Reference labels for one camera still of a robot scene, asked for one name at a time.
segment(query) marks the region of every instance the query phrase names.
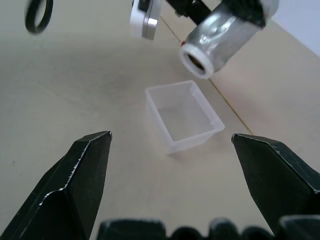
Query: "white cap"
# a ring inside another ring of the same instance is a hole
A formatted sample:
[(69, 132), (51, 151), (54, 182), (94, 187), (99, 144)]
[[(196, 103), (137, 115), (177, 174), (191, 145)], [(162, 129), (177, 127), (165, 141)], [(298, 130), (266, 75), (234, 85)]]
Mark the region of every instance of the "white cap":
[[(215, 69), (211, 59), (191, 43), (186, 43), (180, 48), (179, 57), (183, 65), (200, 79), (208, 79), (214, 73)], [(202, 68), (198, 67), (190, 57), (194, 58)]]

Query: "black rubber ring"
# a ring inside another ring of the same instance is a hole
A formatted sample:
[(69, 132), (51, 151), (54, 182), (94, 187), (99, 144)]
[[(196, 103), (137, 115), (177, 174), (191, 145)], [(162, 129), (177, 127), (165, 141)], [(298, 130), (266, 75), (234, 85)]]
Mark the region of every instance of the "black rubber ring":
[[(43, 18), (36, 26), (36, 17), (42, 1), (46, 1)], [(25, 28), (32, 34), (42, 33), (48, 26), (54, 7), (54, 0), (31, 0), (25, 15)]]

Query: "metal cylinder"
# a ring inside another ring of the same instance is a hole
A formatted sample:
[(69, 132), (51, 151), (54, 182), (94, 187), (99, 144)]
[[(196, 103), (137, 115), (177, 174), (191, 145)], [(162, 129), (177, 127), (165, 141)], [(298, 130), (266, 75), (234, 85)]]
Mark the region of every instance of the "metal cylinder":
[[(279, 2), (261, 3), (268, 20), (277, 11)], [(188, 35), (179, 56), (196, 77), (208, 79), (260, 30), (259, 26), (234, 16), (222, 2)]]

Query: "white wall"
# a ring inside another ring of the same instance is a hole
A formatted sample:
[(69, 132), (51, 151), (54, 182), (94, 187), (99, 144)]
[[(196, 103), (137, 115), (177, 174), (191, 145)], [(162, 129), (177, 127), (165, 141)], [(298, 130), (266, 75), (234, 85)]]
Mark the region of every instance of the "white wall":
[(320, 0), (279, 0), (273, 20), (320, 56)]

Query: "transparent plastic box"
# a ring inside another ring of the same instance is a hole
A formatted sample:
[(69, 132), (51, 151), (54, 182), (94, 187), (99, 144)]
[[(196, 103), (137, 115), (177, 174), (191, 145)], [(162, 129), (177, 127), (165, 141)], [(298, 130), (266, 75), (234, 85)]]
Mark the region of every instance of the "transparent plastic box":
[(145, 95), (166, 154), (198, 146), (225, 128), (194, 81), (149, 87)]

